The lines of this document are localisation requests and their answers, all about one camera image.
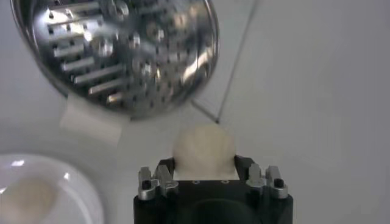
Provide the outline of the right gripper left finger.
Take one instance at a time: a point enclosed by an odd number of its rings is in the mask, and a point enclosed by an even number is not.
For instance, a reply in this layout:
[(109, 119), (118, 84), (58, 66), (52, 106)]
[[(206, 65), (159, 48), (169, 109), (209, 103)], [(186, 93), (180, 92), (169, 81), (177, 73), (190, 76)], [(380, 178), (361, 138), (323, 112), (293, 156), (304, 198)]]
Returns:
[(174, 179), (174, 158), (160, 160), (154, 174), (149, 167), (142, 167), (138, 172), (138, 198), (153, 200), (158, 194), (168, 198), (177, 195), (179, 182)]

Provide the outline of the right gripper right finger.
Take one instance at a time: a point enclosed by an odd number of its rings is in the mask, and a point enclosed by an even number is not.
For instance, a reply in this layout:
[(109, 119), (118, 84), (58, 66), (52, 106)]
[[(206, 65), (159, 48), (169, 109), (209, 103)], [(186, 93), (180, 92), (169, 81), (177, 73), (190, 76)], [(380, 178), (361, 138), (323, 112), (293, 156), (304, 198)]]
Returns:
[(267, 193), (277, 200), (288, 198), (288, 187), (277, 166), (269, 166), (263, 174), (261, 167), (252, 158), (236, 155), (234, 163), (239, 180), (258, 190), (260, 195)]

